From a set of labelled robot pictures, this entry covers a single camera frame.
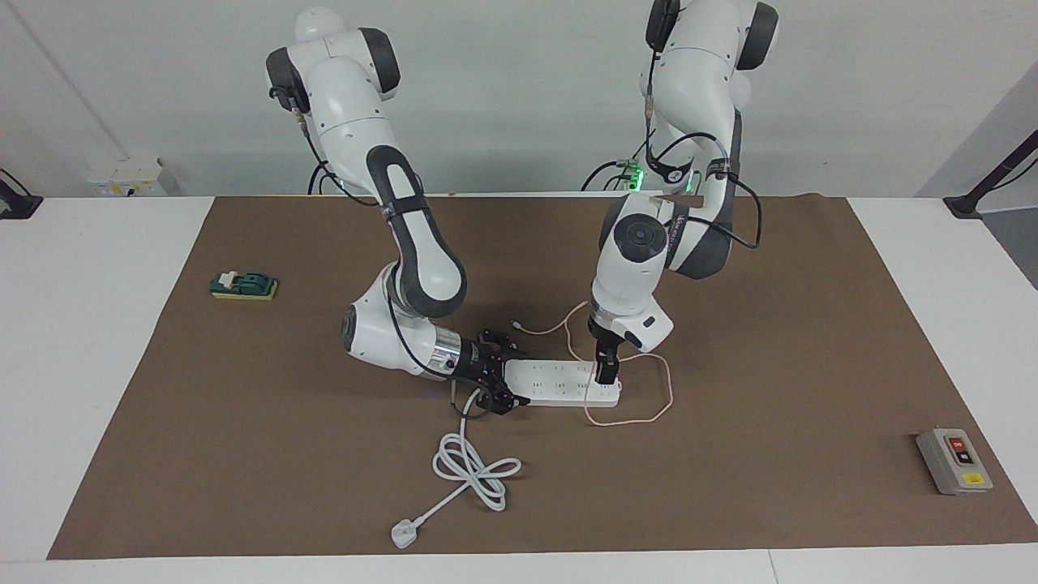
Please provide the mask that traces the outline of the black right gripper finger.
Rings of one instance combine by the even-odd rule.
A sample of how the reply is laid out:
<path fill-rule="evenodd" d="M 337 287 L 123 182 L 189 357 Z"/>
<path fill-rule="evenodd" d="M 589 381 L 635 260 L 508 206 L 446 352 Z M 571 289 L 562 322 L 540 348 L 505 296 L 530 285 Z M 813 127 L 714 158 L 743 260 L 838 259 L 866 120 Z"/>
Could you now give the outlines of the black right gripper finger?
<path fill-rule="evenodd" d="M 527 359 L 529 355 L 518 347 L 511 335 L 500 330 L 484 328 L 479 332 L 479 345 L 486 347 L 489 355 L 497 361 L 512 359 Z"/>
<path fill-rule="evenodd" d="M 496 384 L 480 389 L 474 404 L 486 413 L 506 415 L 517 407 L 529 406 L 531 400 L 516 395 L 506 384 L 496 382 Z"/>

